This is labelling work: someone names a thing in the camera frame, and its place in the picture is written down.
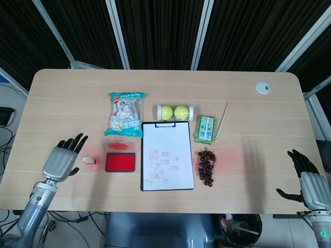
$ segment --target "tennis ball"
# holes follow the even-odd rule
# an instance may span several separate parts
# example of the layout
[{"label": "tennis ball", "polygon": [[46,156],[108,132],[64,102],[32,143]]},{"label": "tennis ball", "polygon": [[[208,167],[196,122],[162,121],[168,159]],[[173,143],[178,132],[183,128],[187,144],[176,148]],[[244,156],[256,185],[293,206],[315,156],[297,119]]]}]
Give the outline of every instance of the tennis ball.
[{"label": "tennis ball", "polygon": [[186,120],[188,117],[188,109],[185,106],[175,108],[175,117],[177,120]]},{"label": "tennis ball", "polygon": [[162,120],[169,120],[172,117],[172,109],[169,106],[162,106],[161,118]]}]

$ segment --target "floor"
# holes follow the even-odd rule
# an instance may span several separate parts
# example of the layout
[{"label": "floor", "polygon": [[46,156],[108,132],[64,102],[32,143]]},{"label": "floor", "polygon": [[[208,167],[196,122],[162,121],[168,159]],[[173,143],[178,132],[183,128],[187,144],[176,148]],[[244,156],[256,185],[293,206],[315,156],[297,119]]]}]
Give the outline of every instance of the floor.
[{"label": "floor", "polygon": [[[76,212],[61,212],[62,216],[70,220],[74,220],[78,217]],[[87,215],[87,212],[81,212],[82,215]],[[7,216],[7,210],[0,210],[0,220],[3,220]],[[101,228],[105,231],[105,218],[101,214],[94,214],[94,220]],[[12,213],[9,219],[6,221],[12,221],[17,219],[16,215]],[[261,237],[254,247],[264,247],[264,248],[317,248],[317,243],[313,234],[313,231],[302,219],[273,219],[271,214],[261,214],[261,219],[263,223],[263,230]],[[47,221],[47,217],[43,219],[41,227]],[[70,248],[102,248],[104,237],[97,229],[95,224],[89,220],[82,223],[71,223],[72,226],[77,228],[82,235],[85,237],[88,245],[84,241],[83,237],[74,230],[67,223],[56,221],[56,228],[49,232],[47,235],[46,242],[44,244],[45,248],[58,248],[58,247],[70,247]],[[2,227],[3,231],[6,230],[8,226]],[[37,232],[35,238],[34,247],[38,247],[39,237],[42,228]],[[9,233],[19,234],[17,227],[13,228]]]}]

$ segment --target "robotic hand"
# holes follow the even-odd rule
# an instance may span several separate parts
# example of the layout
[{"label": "robotic hand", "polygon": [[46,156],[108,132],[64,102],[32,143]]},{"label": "robotic hand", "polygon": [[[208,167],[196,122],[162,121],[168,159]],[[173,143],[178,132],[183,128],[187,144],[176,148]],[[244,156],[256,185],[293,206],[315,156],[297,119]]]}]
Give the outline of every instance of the robotic hand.
[{"label": "robotic hand", "polygon": [[313,163],[296,150],[288,151],[294,162],[301,191],[299,195],[287,194],[276,189],[278,194],[288,200],[294,200],[312,211],[310,218],[319,248],[331,247],[331,192],[323,176],[321,176]]},{"label": "robotic hand", "polygon": [[77,167],[71,169],[88,138],[85,136],[79,142],[82,136],[83,134],[80,133],[75,139],[60,141],[53,148],[42,170],[45,181],[35,183],[30,200],[18,221],[21,235],[20,237],[11,234],[5,235],[3,237],[5,248],[32,248],[38,226],[57,191],[56,184],[73,176],[79,170]]}]

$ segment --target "snack bag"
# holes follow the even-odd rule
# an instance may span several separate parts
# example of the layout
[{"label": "snack bag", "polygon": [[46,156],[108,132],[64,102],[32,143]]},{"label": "snack bag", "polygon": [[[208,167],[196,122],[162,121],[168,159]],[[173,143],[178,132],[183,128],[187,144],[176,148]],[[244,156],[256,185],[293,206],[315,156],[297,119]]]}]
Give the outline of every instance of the snack bag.
[{"label": "snack bag", "polygon": [[142,137],[140,112],[142,100],[146,96],[141,92],[109,93],[112,103],[108,129],[104,135],[122,135]]}]

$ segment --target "clipboard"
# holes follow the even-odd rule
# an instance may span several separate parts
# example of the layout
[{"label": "clipboard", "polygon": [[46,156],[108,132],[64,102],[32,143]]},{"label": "clipboard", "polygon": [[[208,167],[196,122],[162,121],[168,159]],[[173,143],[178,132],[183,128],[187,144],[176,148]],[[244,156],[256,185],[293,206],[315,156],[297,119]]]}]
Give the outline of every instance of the clipboard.
[{"label": "clipboard", "polygon": [[189,122],[143,122],[141,126],[140,189],[194,189]]}]

